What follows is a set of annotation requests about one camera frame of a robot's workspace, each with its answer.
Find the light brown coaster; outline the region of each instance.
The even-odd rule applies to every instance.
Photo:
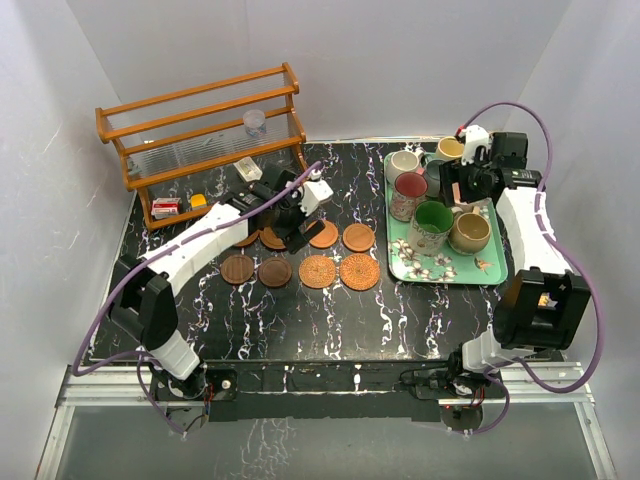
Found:
[[[286,247],[282,240],[280,240],[276,234],[271,230],[271,227],[267,227],[260,232],[260,241],[265,247],[271,250],[285,250]]]
[[[376,235],[367,225],[354,223],[344,230],[342,242],[352,252],[366,252],[376,242]]]
[[[231,255],[220,266],[220,274],[227,283],[240,285],[253,276],[253,260],[246,255]]]
[[[248,247],[249,245],[251,245],[253,242],[256,241],[256,238],[258,238],[258,235],[260,235],[260,230],[256,230],[241,242],[236,243],[234,247],[238,247],[238,248]]]
[[[324,222],[324,230],[322,230],[318,235],[313,237],[309,242],[312,247],[315,248],[329,248],[331,245],[338,241],[338,237],[340,234],[338,233],[338,227],[335,226],[329,220],[323,220]],[[313,222],[309,225],[309,228],[313,227],[316,222]]]
[[[349,255],[340,264],[340,279],[352,290],[369,290],[380,280],[380,265],[369,255]]]
[[[280,288],[291,279],[291,264],[284,258],[267,258],[258,267],[258,278],[267,287]]]
[[[336,266],[328,257],[312,255],[302,261],[298,275],[300,281],[309,288],[326,288],[336,278]]]

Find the woven coaster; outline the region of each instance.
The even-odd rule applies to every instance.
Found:
[[[227,283],[241,285],[253,276],[253,259],[246,255],[231,255],[222,265],[220,274]]]
[[[258,278],[267,287],[280,288],[291,279],[291,264],[284,258],[267,258],[258,267]]]
[[[256,239],[258,238],[258,235],[260,235],[260,230],[256,230],[241,242],[236,243],[234,247],[237,247],[237,248],[248,247],[249,245],[251,245],[253,242],[256,241]]]
[[[285,250],[287,248],[284,246],[284,243],[282,243],[282,240],[273,232],[271,227],[260,231],[260,241],[265,247],[271,250]]]
[[[313,222],[309,225],[309,228],[313,227],[316,222]],[[338,233],[338,227],[336,227],[329,220],[323,220],[324,230],[322,230],[318,235],[313,237],[309,242],[312,247],[315,248],[329,248],[331,245],[338,241],[338,237],[340,234]]]
[[[366,252],[376,242],[376,234],[367,225],[354,223],[344,230],[342,242],[352,252]]]
[[[369,255],[349,255],[340,264],[340,279],[352,290],[369,290],[380,280],[380,265]]]
[[[312,255],[302,261],[298,275],[300,281],[309,288],[326,288],[336,278],[336,266],[328,257]]]

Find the wooden shelf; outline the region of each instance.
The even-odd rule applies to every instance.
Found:
[[[263,70],[239,77],[159,95],[117,107],[96,108],[96,128],[104,143],[112,142],[120,157],[123,181],[127,189],[140,195],[147,228],[153,230],[204,215],[208,209],[187,211],[176,217],[154,220],[150,213],[147,187],[185,175],[235,162],[246,156],[258,156],[291,148],[303,169],[307,168],[301,144],[306,141],[298,119],[293,95],[299,92],[291,67]],[[283,106],[265,112],[266,134],[249,136],[242,118],[214,123],[222,112],[255,108],[258,102],[283,99]],[[206,119],[210,125],[125,147],[140,141],[143,132],[172,126],[180,130],[190,120]]]

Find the green mug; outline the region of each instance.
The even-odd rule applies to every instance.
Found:
[[[453,220],[453,212],[442,203],[422,202],[411,218],[407,242],[417,253],[435,255],[447,241]]]

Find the red mug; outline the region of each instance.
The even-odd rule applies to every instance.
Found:
[[[400,222],[411,220],[416,205],[425,200],[427,181],[422,175],[407,172],[398,176],[391,195],[389,212]]]

